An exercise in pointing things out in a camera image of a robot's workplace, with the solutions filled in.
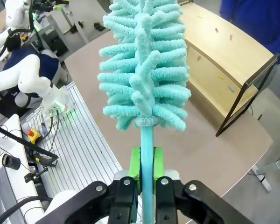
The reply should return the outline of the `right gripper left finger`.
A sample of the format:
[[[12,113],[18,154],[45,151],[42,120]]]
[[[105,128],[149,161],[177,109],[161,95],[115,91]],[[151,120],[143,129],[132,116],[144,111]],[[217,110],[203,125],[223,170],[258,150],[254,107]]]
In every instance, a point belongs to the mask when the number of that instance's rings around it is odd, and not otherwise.
[[[137,221],[140,147],[132,149],[129,170],[117,172],[110,185],[94,181],[50,211],[39,224],[131,224]]]

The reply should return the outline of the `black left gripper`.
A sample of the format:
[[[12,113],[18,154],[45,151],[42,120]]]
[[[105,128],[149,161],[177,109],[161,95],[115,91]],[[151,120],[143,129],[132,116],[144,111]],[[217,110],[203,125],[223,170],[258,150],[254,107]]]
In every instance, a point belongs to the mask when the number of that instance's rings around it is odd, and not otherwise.
[[[50,0],[34,0],[34,10],[52,10],[54,6]]]

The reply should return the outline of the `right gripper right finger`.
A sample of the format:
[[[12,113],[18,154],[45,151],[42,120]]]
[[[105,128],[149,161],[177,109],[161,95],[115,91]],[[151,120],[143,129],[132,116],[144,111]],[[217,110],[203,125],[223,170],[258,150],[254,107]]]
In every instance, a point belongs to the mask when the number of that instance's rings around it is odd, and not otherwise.
[[[252,223],[201,181],[183,184],[175,170],[166,176],[161,147],[154,148],[154,181],[157,224],[177,224],[178,211],[197,224]]]

